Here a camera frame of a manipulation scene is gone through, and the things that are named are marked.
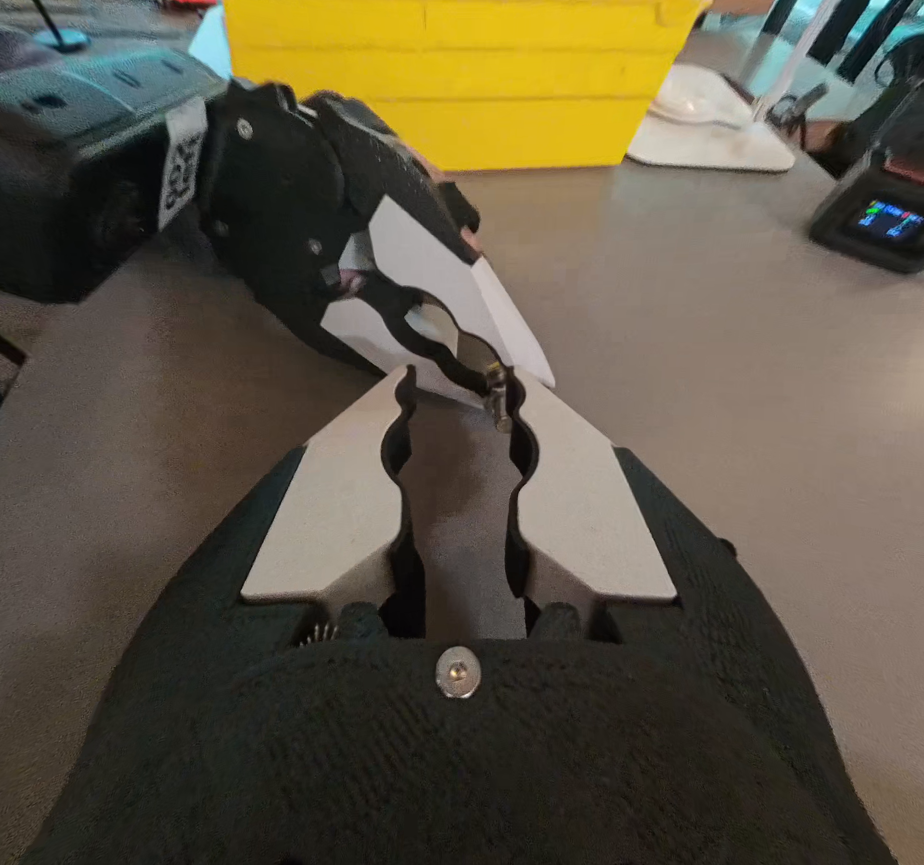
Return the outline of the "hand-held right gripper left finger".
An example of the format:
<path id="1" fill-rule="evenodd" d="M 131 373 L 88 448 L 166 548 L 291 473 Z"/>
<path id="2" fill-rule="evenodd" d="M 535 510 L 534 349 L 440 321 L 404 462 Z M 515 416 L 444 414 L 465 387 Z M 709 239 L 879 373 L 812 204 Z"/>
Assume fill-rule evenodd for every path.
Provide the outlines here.
<path id="1" fill-rule="evenodd" d="M 248 605 L 369 603 L 425 621 L 426 583 L 399 474 L 411 454 L 417 374 L 402 365 L 303 445 L 240 590 Z"/>

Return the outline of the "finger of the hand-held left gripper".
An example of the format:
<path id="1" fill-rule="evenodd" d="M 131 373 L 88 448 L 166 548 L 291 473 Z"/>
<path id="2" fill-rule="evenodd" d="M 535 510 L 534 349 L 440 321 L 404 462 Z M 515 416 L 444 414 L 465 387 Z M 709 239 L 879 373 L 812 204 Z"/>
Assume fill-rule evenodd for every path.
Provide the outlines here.
<path id="1" fill-rule="evenodd" d="M 468 264 L 391 197 L 385 196 L 367 230 L 353 236 L 341 257 L 363 260 L 364 280 L 390 280 L 434 295 L 458 325 L 487 340 L 500 362 L 519 367 L 548 389 L 555 378 L 528 327 L 487 258 Z"/>
<path id="2" fill-rule="evenodd" d="M 414 369 L 419 390 L 486 409 L 490 343 L 463 330 L 434 295 L 390 280 L 362 280 L 333 301 L 321 327 L 380 371 Z"/>

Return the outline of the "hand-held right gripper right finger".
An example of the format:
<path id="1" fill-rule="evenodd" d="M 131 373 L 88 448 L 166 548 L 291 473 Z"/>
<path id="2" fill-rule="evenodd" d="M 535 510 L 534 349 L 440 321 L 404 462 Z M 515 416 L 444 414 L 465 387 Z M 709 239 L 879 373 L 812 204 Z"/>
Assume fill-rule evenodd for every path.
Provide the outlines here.
<path id="1" fill-rule="evenodd" d="M 612 441 L 533 375 L 506 396 L 509 499 L 504 571 L 516 599 L 538 612 L 570 605 L 591 621 L 611 603 L 671 605 L 676 584 Z"/>

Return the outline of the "yellow plastic bin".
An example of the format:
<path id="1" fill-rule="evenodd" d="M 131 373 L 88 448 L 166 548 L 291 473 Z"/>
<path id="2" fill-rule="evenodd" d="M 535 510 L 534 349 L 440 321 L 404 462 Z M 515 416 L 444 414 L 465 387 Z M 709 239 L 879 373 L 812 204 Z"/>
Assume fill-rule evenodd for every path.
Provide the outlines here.
<path id="1" fill-rule="evenodd" d="M 446 171 L 617 166 L 711 0 L 223 0 L 232 66 Z"/>

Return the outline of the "white stand base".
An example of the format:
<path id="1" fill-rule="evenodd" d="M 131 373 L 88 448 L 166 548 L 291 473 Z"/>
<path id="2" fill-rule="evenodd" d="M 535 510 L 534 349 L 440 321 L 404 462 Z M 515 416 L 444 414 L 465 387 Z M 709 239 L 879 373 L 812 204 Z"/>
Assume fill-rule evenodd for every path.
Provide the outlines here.
<path id="1" fill-rule="evenodd" d="M 629 144 L 642 166 L 783 174 L 795 155 L 719 73 L 675 63 Z"/>

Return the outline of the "black device with display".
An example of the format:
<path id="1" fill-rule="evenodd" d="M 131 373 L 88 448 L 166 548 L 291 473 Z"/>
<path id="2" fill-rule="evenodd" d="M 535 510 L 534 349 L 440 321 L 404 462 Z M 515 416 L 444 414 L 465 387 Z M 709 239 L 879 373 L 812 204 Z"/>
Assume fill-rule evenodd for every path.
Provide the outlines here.
<path id="1" fill-rule="evenodd" d="M 865 156 L 817 209 L 808 237 L 885 271 L 922 273 L 922 164 L 882 153 Z"/>

